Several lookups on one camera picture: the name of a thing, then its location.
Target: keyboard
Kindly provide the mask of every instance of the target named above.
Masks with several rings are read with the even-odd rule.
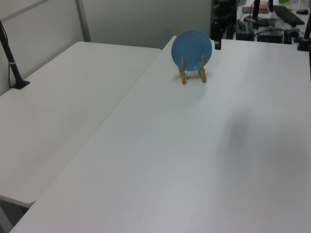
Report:
[[[285,23],[288,23],[289,25],[294,24],[294,22],[296,22],[296,25],[305,24],[304,21],[302,21],[298,16],[296,16],[285,6],[274,5],[273,10],[277,14],[277,16],[279,16]]]

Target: plate stand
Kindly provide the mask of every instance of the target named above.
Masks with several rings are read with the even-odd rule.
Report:
[[[202,54],[202,66],[201,69],[198,70],[199,75],[198,76],[189,76],[187,77],[184,70],[184,57],[181,57],[181,68],[179,69],[179,74],[181,78],[182,84],[187,84],[187,79],[201,79],[203,83],[206,83],[206,74],[204,69],[204,55]]]

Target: white tabletop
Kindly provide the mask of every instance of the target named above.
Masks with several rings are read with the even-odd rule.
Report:
[[[79,42],[0,97],[0,199],[36,201],[159,55]]]
[[[310,231],[308,53],[224,40],[182,85],[173,39],[12,233]]]

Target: desk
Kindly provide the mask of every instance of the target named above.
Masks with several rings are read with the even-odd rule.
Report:
[[[173,40],[12,233],[311,229],[309,54],[224,40],[182,85]]]
[[[251,6],[253,4],[253,2],[254,2],[253,0],[247,0],[245,6]],[[299,15],[299,14],[296,13],[296,11],[300,10],[300,9],[308,9],[309,10],[309,14],[310,14],[311,9],[310,9],[310,5],[309,5],[308,0],[301,0],[299,2],[292,1],[292,2],[289,2],[289,3],[283,3],[283,4],[279,3],[278,0],[274,0],[273,4],[274,5],[282,5],[282,6],[286,6],[286,7],[291,6],[294,9],[296,9],[296,10],[293,10],[292,12],[305,22],[304,25],[297,25],[296,28],[300,29],[300,31],[303,32],[303,33],[305,32],[309,15]],[[242,7],[243,6],[240,6],[237,9],[237,19],[240,19],[241,16],[243,15]],[[246,17],[247,15],[249,15],[249,14],[244,14],[243,17],[241,18],[241,21],[243,21],[244,17]],[[288,23],[285,23],[282,19],[280,19],[276,15],[275,12],[272,12],[272,13],[269,12],[269,14],[259,14],[258,16],[262,17],[262,18],[277,18],[278,20],[276,21],[275,27],[278,27],[278,28],[281,28],[281,29],[290,29],[291,28],[291,26]]]
[[[0,97],[0,199],[30,207],[160,53],[79,42]]]

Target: white wall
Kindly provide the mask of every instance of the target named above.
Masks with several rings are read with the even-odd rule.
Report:
[[[3,23],[22,78],[83,41],[75,0],[47,2]],[[9,89],[8,61],[0,46],[0,95]]]
[[[162,49],[176,28],[209,34],[211,0],[81,0],[92,42]]]

